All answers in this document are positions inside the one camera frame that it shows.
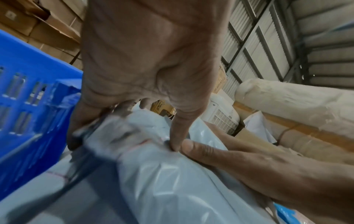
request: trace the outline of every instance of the blue plastic crate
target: blue plastic crate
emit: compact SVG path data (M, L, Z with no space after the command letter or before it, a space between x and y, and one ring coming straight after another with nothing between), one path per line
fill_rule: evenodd
M59 160L81 78L0 31L0 200Z

